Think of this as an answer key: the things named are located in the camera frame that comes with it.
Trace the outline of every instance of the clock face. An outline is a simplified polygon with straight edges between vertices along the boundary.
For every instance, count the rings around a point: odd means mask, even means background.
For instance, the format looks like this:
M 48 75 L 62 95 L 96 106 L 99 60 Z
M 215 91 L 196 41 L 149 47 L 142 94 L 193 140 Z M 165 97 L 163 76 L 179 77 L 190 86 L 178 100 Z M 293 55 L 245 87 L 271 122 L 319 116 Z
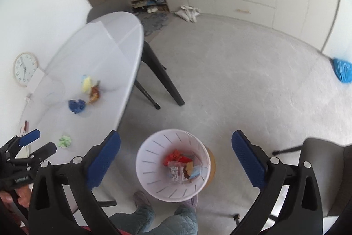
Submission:
M 36 57 L 25 52 L 16 58 L 13 64 L 13 75 L 21 86 L 27 86 L 37 68 Z

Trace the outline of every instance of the drawer handle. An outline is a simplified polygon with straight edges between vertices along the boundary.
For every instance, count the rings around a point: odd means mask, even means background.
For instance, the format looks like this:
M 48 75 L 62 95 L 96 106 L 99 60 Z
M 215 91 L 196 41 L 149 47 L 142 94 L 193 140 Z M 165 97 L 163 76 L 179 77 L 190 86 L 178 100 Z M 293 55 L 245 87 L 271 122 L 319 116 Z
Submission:
M 238 11 L 238 12 L 242 12 L 242 13 L 248 13 L 248 14 L 251 14 L 250 12 L 249 12 L 249 10 L 242 10 L 242 9 L 236 9 L 236 11 Z

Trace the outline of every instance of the rug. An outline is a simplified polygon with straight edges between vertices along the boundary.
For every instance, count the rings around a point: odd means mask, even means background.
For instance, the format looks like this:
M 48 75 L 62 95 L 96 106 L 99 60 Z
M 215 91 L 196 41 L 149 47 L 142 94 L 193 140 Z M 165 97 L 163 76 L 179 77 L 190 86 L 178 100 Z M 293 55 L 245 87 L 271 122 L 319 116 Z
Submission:
M 147 42 L 152 41 L 175 18 L 174 14 L 166 12 L 138 13 L 136 16 L 144 27 L 144 39 Z

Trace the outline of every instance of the white oval table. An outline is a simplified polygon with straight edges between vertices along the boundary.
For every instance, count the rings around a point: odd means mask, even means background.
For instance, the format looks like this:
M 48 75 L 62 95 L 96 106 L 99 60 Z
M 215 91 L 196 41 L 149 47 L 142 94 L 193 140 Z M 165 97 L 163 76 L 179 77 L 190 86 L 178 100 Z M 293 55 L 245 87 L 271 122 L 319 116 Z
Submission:
M 71 146 L 57 148 L 48 159 L 53 165 L 68 163 L 115 130 L 136 78 L 143 42 L 143 26 L 126 12 L 104 15 L 77 31 L 53 57 L 24 109 L 21 123 L 27 120 L 30 131 L 41 133 L 30 150 L 69 136 Z M 101 98 L 74 114 L 68 101 L 88 100 L 81 92 L 84 75 L 100 81 Z

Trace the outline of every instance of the shoe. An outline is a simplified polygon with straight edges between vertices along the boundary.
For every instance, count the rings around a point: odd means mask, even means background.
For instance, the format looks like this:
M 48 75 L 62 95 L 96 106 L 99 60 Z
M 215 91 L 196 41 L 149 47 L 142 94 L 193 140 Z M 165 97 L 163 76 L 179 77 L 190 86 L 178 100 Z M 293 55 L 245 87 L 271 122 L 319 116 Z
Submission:
M 198 204 L 198 195 L 181 203 L 182 206 L 193 208 L 194 211 L 196 211 L 197 209 L 197 204 Z
M 151 206 L 150 201 L 142 190 L 138 190 L 133 194 L 133 201 L 137 208 L 142 206 Z

